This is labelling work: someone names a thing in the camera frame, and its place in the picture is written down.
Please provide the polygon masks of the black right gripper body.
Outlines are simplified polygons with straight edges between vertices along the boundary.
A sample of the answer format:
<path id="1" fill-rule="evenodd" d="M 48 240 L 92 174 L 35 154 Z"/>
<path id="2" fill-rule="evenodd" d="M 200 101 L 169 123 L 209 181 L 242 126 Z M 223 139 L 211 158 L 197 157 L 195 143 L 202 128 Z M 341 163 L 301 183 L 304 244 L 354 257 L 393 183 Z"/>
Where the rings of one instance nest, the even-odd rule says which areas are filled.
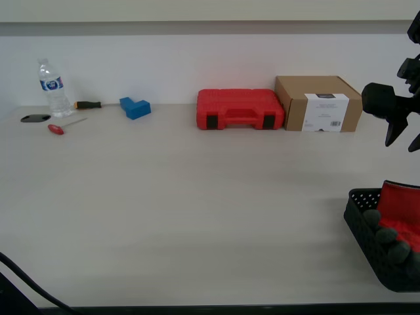
<path id="1" fill-rule="evenodd" d="M 414 75 L 413 83 L 411 84 L 413 99 L 416 101 L 416 110 L 419 114 L 419 55 L 414 58 Z"/>

